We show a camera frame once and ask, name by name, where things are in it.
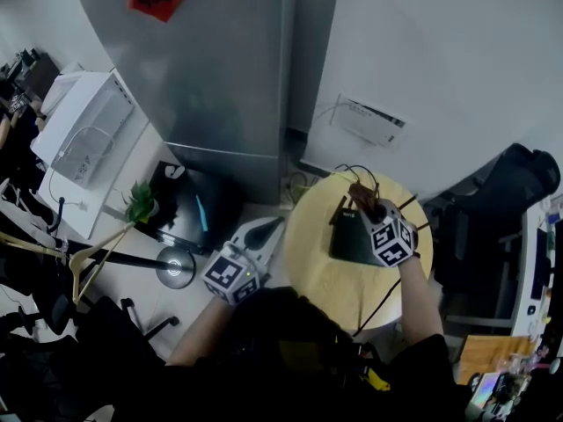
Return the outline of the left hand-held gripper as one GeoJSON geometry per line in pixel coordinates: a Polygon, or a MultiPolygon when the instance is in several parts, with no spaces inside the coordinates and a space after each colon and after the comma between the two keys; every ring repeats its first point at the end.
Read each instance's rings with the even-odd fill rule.
{"type": "Polygon", "coordinates": [[[257,292],[283,231],[281,216],[242,224],[203,269],[201,279],[208,291],[232,306],[257,292]]]}

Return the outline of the brown cloth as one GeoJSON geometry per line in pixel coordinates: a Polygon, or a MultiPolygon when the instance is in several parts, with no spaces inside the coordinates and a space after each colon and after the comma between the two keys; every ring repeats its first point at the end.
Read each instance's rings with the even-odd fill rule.
{"type": "Polygon", "coordinates": [[[349,186],[348,194],[354,204],[364,213],[377,211],[378,197],[373,189],[355,182],[349,186]]]}

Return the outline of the black router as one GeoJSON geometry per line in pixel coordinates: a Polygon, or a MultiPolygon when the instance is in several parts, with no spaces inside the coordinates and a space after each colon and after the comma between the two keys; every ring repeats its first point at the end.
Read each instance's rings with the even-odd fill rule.
{"type": "MultiPolygon", "coordinates": [[[[396,205],[401,216],[386,217],[384,220],[379,220],[379,224],[389,223],[396,218],[407,221],[401,211],[415,201],[416,197],[412,196],[403,204],[399,206],[396,205]]],[[[352,205],[353,201],[350,197],[342,197],[329,221],[329,225],[333,229],[329,246],[329,256],[357,264],[377,266],[372,252],[370,231],[366,230],[357,209],[353,209],[352,205]]],[[[415,227],[418,232],[423,228],[422,226],[415,227]]]]}

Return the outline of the person's left forearm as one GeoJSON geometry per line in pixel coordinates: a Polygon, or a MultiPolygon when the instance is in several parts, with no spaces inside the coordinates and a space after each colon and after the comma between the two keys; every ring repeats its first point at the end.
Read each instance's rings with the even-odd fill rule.
{"type": "Polygon", "coordinates": [[[234,311],[234,306],[213,297],[180,338],[166,365],[192,367],[200,358],[208,358],[215,351],[234,311]]]}

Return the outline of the person's black shirt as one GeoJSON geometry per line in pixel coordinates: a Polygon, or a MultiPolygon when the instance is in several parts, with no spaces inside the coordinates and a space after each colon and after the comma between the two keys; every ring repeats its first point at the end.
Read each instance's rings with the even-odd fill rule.
{"type": "Polygon", "coordinates": [[[441,335],[384,362],[288,287],[247,298],[208,358],[162,374],[178,393],[166,410],[171,420],[465,422],[471,395],[455,382],[441,335]],[[369,385],[369,368],[389,391],[369,385]]]}

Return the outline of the black coat stand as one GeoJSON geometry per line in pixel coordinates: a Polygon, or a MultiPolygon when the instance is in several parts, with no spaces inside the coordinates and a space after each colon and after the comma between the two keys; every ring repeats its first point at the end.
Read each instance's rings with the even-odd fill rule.
{"type": "MultiPolygon", "coordinates": [[[[68,286],[74,286],[74,275],[69,269],[69,262],[73,256],[83,250],[90,250],[91,246],[71,241],[68,251],[62,258],[46,256],[44,259],[44,269],[53,277],[61,279],[68,286]]],[[[93,275],[91,270],[96,265],[105,260],[107,263],[114,263],[122,266],[133,266],[140,268],[154,268],[161,282],[170,288],[181,289],[188,286],[196,274],[196,263],[194,255],[190,251],[182,251],[172,247],[166,247],[160,251],[157,259],[140,258],[131,254],[117,251],[110,252],[100,248],[94,253],[89,253],[85,267],[78,267],[78,282],[83,281],[87,276],[93,275]]]]}

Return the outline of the black high-back office chair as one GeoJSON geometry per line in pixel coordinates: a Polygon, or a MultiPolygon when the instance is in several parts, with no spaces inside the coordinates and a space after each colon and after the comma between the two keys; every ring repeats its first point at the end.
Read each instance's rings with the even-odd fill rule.
{"type": "Polygon", "coordinates": [[[450,191],[426,203],[433,229],[434,278],[446,294],[490,295],[515,265],[523,216],[553,194],[561,173],[543,150],[514,143],[500,154],[473,193],[450,191]]]}

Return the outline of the white desk under microwave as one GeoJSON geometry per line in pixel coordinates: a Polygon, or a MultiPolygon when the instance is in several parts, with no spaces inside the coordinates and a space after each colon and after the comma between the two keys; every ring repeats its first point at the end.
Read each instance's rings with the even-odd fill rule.
{"type": "Polygon", "coordinates": [[[39,196],[52,209],[63,197],[60,236],[73,240],[99,240],[124,224],[125,202],[133,184],[149,182],[159,163],[179,165],[152,124],[142,116],[127,122],[111,156],[96,170],[87,189],[48,170],[39,196]]]}

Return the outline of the silver refrigerator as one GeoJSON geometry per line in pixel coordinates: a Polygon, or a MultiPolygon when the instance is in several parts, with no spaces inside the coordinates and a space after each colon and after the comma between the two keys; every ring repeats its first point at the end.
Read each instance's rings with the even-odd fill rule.
{"type": "Polygon", "coordinates": [[[128,0],[79,0],[179,162],[280,200],[288,127],[308,127],[336,0],[181,0],[167,23],[128,0]]]}

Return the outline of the black keyboard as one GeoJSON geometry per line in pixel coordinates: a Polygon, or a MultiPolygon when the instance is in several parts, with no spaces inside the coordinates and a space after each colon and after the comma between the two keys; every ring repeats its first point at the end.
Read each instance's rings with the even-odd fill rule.
{"type": "Polygon", "coordinates": [[[548,257],[548,234],[541,230],[537,230],[536,259],[534,265],[532,288],[530,298],[532,300],[541,300],[544,287],[549,285],[551,274],[551,260],[548,257]]]}

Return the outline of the black mesh office chair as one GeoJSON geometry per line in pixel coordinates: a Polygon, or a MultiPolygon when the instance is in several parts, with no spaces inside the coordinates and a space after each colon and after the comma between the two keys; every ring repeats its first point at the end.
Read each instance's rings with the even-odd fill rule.
{"type": "Polygon", "coordinates": [[[0,317],[0,421],[94,422],[144,372],[163,366],[150,340],[179,319],[142,332],[133,306],[102,297],[79,314],[75,335],[48,342],[11,333],[16,319],[29,316],[0,317]]]}

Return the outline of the wooden board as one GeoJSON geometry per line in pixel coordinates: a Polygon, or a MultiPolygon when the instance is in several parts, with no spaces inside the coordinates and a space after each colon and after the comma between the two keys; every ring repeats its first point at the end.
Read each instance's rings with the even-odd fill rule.
{"type": "Polygon", "coordinates": [[[467,384],[475,374],[496,372],[513,355],[530,356],[535,343],[528,337],[470,335],[458,361],[457,383],[467,384]]]}

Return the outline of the wooden clothes hanger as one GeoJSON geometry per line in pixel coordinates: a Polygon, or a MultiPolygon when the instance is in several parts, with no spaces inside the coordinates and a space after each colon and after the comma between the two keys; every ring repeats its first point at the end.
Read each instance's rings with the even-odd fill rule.
{"type": "Polygon", "coordinates": [[[78,251],[77,253],[70,256],[69,259],[69,269],[73,275],[73,288],[72,288],[72,301],[75,305],[78,305],[80,300],[83,298],[85,291],[97,278],[98,274],[103,269],[106,261],[109,259],[110,255],[113,253],[116,246],[121,242],[124,236],[135,226],[133,222],[127,223],[122,229],[118,230],[111,236],[102,240],[100,243],[93,245],[87,249],[78,251]],[[95,253],[102,251],[108,244],[111,248],[105,253],[100,261],[97,262],[96,267],[93,269],[88,280],[85,282],[83,287],[80,287],[80,274],[82,272],[82,264],[87,259],[92,259],[95,253]]]}

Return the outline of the white microwave oven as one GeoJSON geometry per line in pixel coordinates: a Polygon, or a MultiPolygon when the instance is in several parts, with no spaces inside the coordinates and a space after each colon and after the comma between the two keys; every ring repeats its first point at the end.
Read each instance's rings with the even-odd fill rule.
{"type": "Polygon", "coordinates": [[[31,150],[46,165],[86,188],[132,113],[132,98],[113,73],[59,75],[43,100],[45,127],[31,150]]]}

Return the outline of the white wall network box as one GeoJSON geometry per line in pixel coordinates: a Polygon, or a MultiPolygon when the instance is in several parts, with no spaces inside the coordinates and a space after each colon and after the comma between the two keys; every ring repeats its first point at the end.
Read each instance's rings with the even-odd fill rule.
{"type": "Polygon", "coordinates": [[[386,149],[397,149],[405,140],[404,121],[342,95],[333,109],[331,124],[386,149]]]}

